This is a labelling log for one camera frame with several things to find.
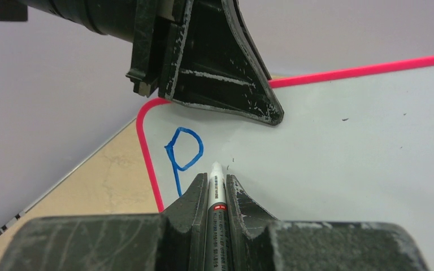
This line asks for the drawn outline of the white whiteboard marker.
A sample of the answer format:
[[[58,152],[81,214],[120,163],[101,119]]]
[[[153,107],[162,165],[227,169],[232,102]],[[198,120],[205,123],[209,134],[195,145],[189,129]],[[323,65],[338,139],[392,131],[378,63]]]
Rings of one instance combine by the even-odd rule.
[[[218,162],[209,176],[204,270],[234,270],[225,177]]]

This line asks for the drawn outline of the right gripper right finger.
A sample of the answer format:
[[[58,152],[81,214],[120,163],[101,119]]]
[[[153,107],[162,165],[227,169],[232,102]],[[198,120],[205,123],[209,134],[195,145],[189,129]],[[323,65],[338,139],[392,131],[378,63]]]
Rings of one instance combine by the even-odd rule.
[[[227,176],[236,270],[427,270],[410,234],[383,222],[284,221]]]

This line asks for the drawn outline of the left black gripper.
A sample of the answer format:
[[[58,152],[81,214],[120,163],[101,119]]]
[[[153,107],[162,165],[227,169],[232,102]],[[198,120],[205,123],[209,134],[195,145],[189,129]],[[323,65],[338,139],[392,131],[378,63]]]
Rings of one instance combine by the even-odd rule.
[[[126,76],[143,97],[159,85],[183,106],[270,126],[284,118],[237,1],[137,1]]]

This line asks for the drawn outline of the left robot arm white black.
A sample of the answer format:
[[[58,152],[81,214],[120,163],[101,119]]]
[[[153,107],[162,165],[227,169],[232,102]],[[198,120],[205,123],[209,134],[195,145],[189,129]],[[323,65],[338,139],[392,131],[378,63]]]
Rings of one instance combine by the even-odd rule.
[[[130,42],[138,95],[271,126],[284,118],[237,1],[0,1],[0,21],[27,21],[29,8]]]

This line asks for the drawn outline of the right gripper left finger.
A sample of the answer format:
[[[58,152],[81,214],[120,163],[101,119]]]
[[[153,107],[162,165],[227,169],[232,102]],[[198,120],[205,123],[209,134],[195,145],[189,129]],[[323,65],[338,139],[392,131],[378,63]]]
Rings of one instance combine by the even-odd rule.
[[[31,219],[0,270],[202,270],[207,189],[200,173],[161,213]]]

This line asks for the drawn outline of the red framed whiteboard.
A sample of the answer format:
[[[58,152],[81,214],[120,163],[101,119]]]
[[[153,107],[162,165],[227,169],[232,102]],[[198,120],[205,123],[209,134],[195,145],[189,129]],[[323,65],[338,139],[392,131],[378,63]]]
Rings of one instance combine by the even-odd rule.
[[[155,98],[136,129],[159,210],[212,163],[282,220],[390,222],[434,270],[434,56],[273,80],[277,126]]]

